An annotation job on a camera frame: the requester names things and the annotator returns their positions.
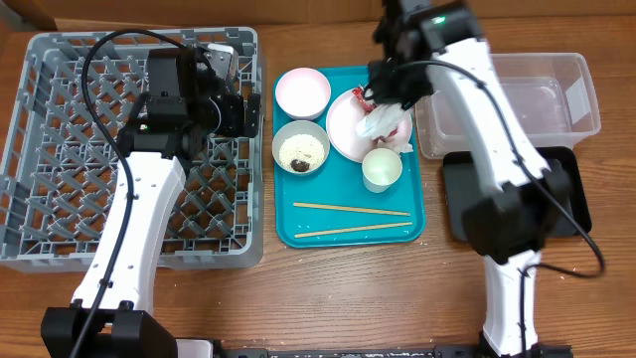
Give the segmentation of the brown food lump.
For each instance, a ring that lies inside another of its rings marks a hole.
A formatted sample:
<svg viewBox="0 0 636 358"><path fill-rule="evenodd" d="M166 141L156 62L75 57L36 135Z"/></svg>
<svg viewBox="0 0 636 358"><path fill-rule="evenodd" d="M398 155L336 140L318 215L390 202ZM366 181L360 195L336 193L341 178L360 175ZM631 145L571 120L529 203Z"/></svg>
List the brown food lump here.
<svg viewBox="0 0 636 358"><path fill-rule="evenodd" d="M304 173L310 170L310 164L300 159L292 159L290 162L290 167L293 171L299 173Z"/></svg>

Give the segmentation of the grey bowl with rice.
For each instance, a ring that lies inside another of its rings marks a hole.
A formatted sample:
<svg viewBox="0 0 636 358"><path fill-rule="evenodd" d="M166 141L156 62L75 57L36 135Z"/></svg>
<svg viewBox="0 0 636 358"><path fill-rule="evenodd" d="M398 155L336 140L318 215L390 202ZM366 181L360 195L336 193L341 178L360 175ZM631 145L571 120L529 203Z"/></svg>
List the grey bowl with rice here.
<svg viewBox="0 0 636 358"><path fill-rule="evenodd" d="M273 136L275 163L294 175L313 174L326 162L329 152L330 141L326 131L312 121L291 121Z"/></svg>

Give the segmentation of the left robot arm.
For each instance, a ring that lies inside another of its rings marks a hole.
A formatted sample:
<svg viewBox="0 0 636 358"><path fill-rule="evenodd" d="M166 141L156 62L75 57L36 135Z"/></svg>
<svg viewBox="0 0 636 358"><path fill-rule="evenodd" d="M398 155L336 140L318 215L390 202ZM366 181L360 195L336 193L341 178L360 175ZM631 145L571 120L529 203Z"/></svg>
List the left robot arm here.
<svg viewBox="0 0 636 358"><path fill-rule="evenodd" d="M151 314L169 218L210 135L254 137L260 97L236 90L229 45L155 49L149 89L112 138L117 184L95 256L67 307L50 307L41 337L53 357L213 357L215 344L178 339Z"/></svg>

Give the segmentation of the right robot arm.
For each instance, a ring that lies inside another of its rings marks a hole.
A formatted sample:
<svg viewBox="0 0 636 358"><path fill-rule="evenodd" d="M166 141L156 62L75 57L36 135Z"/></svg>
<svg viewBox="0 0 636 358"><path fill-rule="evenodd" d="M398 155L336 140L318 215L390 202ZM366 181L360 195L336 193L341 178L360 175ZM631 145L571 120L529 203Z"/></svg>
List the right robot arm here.
<svg viewBox="0 0 636 358"><path fill-rule="evenodd" d="M465 236L483 257L487 357L531 357L536 270L570 191L532 144L504 94L490 46L462 1L386 1L373 39L384 57L369 64L368 90L379 104L412 107L445 95L468 142L481 199L461 214Z"/></svg>

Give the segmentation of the white napkin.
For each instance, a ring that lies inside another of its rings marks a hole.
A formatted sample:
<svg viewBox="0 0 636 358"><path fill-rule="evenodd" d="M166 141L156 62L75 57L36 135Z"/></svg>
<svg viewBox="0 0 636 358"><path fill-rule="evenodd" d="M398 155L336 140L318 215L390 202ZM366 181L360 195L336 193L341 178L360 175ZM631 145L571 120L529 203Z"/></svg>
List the white napkin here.
<svg viewBox="0 0 636 358"><path fill-rule="evenodd" d="M412 110L403 109L399 103L378 105L356 125L358 136L397 154L413 151L411 131Z"/></svg>

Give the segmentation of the white plastic cup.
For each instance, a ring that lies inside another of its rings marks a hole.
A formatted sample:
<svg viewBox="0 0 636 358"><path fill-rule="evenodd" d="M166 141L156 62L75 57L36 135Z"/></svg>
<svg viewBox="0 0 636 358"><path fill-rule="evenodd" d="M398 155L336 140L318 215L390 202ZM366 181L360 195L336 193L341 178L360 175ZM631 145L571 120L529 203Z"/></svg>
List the white plastic cup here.
<svg viewBox="0 0 636 358"><path fill-rule="evenodd" d="M401 159L392 150L377 148L364 157L362 172L365 187L373 193L382 193L400 177Z"/></svg>

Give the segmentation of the red snack wrapper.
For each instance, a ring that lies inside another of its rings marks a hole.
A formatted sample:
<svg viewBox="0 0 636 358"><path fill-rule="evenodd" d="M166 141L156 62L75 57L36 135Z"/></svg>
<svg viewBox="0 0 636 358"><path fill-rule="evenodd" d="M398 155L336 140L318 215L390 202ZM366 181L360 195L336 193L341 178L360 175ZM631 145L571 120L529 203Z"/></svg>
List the red snack wrapper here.
<svg viewBox="0 0 636 358"><path fill-rule="evenodd" d="M362 122L356 127L357 133L373 140L387 140L398 132L401 114L393 112L390 105L376 104L372 99L366 99L365 93L362 86L352 89L352 94L364 113Z"/></svg>

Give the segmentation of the white rice pile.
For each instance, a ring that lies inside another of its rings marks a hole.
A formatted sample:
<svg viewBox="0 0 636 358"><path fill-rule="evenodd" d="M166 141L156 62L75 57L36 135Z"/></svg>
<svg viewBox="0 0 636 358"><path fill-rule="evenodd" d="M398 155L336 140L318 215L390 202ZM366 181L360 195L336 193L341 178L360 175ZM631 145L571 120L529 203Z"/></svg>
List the white rice pile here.
<svg viewBox="0 0 636 358"><path fill-rule="evenodd" d="M295 172L290 167L292 159L300 159L310 164L310 171L317 169L326 158L322 143L310 134L296 134L285 139L278 151L282 167Z"/></svg>

